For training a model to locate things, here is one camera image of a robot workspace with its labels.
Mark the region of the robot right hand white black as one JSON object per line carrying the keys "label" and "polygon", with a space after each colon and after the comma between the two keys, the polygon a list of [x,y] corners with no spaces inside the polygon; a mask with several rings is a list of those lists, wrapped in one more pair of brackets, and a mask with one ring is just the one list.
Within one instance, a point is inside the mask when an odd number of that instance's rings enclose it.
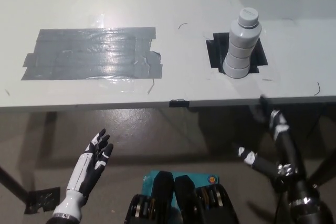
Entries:
{"label": "robot right hand white black", "polygon": [[276,191],[286,191],[287,187],[304,176],[302,161],[289,134],[290,127],[280,110],[272,110],[269,114],[268,128],[279,154],[277,165],[243,146],[235,145],[235,152],[245,164],[267,176]]}

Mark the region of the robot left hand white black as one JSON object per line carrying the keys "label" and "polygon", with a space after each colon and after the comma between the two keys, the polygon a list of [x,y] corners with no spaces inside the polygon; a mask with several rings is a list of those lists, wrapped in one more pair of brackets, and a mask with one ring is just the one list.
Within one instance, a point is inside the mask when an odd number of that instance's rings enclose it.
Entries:
{"label": "robot left hand white black", "polygon": [[55,208],[47,223],[80,223],[82,207],[101,177],[113,151],[110,135],[102,129],[79,156],[66,188],[64,200]]}

